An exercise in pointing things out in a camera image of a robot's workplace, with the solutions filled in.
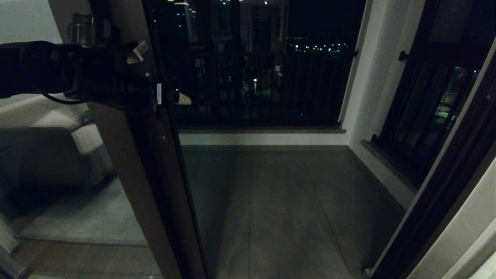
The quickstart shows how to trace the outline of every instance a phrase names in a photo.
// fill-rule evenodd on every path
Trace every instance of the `wooden floor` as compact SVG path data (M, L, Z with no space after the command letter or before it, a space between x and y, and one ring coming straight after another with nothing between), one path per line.
M149 247L23 240L13 257L58 278L162 278Z

